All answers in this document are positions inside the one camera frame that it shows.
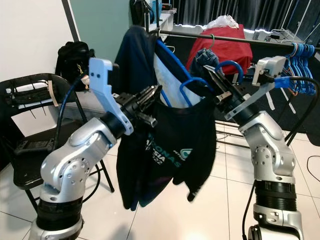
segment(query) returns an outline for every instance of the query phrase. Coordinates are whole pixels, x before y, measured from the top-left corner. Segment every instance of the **red cloth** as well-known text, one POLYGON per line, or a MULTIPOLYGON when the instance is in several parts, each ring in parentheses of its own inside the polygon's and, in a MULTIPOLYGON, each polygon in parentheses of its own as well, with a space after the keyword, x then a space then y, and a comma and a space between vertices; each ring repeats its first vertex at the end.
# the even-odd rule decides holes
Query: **red cloth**
MULTIPOLYGON (((209 28, 201 33, 202 35, 213 34, 220 37, 231 37, 245 39, 244 26, 239 24, 239 29, 226 27, 214 27, 209 28)), ((196 56, 197 52, 201 49, 209 49, 212 45, 212 39, 197 38, 193 44, 192 50, 190 52, 188 62, 186 64, 186 69, 189 70, 192 60, 196 56)), ((250 63, 253 59, 252 51, 249 43, 235 42, 235 41, 224 41, 224 40, 214 40, 214 45, 211 50, 218 56, 219 62, 224 62, 227 60, 233 60, 240 64, 243 69, 244 74, 247 73, 247 68, 250 67, 250 63)), ((223 66, 222 70, 224 74, 235 74, 237 70, 234 66, 223 66)))

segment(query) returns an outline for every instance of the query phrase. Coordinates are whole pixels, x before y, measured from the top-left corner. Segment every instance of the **black bag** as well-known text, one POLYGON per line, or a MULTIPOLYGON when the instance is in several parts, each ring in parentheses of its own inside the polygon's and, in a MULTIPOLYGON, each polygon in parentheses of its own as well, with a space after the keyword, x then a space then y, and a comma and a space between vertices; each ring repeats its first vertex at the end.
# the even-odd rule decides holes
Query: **black bag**
POLYGON ((145 26, 145 13, 149 12, 150 22, 155 20, 155 13, 145 0, 130 0, 133 25, 145 26))
MULTIPOLYGON (((55 74, 73 84, 80 74, 89 74, 89 58, 95 57, 95 50, 89 49, 83 41, 68 41, 58 50, 55 74)), ((76 91, 82 91, 85 85, 80 83, 75 87, 76 91)))

